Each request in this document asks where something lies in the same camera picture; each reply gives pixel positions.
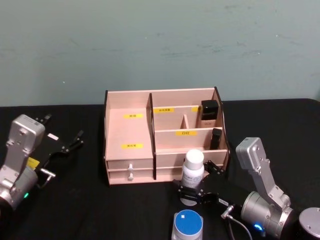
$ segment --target wooden organizer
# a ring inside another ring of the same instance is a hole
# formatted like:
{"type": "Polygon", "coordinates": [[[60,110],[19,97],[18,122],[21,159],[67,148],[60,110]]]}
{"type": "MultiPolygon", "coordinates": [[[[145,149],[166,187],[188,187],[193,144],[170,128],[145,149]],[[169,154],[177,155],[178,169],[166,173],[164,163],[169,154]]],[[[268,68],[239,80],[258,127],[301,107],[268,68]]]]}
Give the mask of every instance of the wooden organizer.
{"type": "Polygon", "coordinates": [[[181,179],[185,155],[199,149],[204,161],[226,169],[229,148],[223,105],[216,87],[106,91],[105,166],[110,185],[181,179]],[[214,128],[218,150],[209,150],[213,127],[197,128],[202,100],[219,105],[214,128]]]}

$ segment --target black tablecloth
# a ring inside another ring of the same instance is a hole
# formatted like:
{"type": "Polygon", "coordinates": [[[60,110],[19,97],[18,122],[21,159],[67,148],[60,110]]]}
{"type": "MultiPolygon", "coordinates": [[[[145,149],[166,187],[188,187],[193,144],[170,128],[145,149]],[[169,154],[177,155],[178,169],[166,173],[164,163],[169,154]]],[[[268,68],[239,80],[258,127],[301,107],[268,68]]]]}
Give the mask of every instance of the black tablecloth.
{"type": "MultiPolygon", "coordinates": [[[[51,113],[47,131],[69,141],[84,130],[85,140],[74,157],[54,160],[57,177],[43,190],[30,192],[1,233],[2,239],[170,239],[174,213],[186,209],[172,183],[107,187],[103,109],[102,105],[0,108],[2,161],[11,121],[20,114],[35,118],[51,113]]],[[[275,181],[291,197],[293,207],[319,207],[320,103],[310,99],[225,101],[224,111],[233,150],[245,137],[260,137],[275,181]]],[[[232,156],[230,181],[254,191],[251,176],[232,156]]],[[[203,240],[228,239],[217,206],[192,209],[204,218],[203,240]]],[[[233,228],[236,239],[248,239],[243,229],[233,228]]]]}

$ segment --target yellow label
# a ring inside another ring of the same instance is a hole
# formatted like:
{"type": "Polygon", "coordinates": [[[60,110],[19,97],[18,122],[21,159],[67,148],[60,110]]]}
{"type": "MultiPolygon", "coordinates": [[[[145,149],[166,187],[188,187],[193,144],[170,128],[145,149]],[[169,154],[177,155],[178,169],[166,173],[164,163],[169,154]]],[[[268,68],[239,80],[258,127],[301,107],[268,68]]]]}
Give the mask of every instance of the yellow label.
{"type": "Polygon", "coordinates": [[[175,135],[177,136],[196,136],[198,134],[197,131],[176,131],[175,135]]]}
{"type": "Polygon", "coordinates": [[[143,143],[122,144],[121,147],[123,149],[142,149],[144,147],[144,144],[143,143]]]}
{"type": "Polygon", "coordinates": [[[191,112],[198,112],[198,111],[199,111],[198,106],[194,106],[193,108],[191,108],[191,112]]]}
{"type": "Polygon", "coordinates": [[[153,109],[153,112],[155,114],[174,113],[175,109],[173,107],[155,108],[155,109],[153,109]]]}
{"type": "Polygon", "coordinates": [[[125,119],[140,119],[140,118],[143,118],[144,115],[142,113],[135,113],[135,114],[125,114],[123,117],[125,119]]]}
{"type": "Polygon", "coordinates": [[[32,168],[33,170],[35,170],[36,167],[39,165],[39,163],[40,163],[39,161],[29,157],[26,165],[32,168]]]}

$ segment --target blue led light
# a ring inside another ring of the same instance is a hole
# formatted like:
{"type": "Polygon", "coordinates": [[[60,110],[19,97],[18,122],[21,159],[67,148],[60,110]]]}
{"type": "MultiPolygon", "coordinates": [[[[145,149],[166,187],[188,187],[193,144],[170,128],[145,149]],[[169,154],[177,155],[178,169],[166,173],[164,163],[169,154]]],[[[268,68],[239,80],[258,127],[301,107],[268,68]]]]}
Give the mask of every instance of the blue led light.
{"type": "Polygon", "coordinates": [[[255,229],[259,230],[260,232],[262,232],[264,229],[262,226],[260,226],[259,224],[255,224],[253,225],[255,229]]]}

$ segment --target white sticker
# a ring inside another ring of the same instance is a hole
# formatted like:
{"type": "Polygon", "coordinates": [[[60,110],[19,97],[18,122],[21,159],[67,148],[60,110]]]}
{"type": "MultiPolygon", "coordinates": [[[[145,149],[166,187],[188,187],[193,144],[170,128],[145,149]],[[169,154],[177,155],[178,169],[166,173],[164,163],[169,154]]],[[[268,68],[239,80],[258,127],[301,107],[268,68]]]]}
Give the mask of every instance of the white sticker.
{"type": "Polygon", "coordinates": [[[48,134],[48,137],[52,138],[53,140],[56,140],[56,141],[59,139],[59,137],[57,137],[57,136],[55,136],[55,135],[53,135],[51,133],[48,134]]]}
{"type": "Polygon", "coordinates": [[[222,200],[222,199],[218,199],[218,201],[219,201],[219,203],[221,203],[221,204],[223,204],[223,205],[226,205],[227,207],[229,206],[229,203],[228,202],[226,202],[226,201],[224,201],[224,200],[222,200]]]}

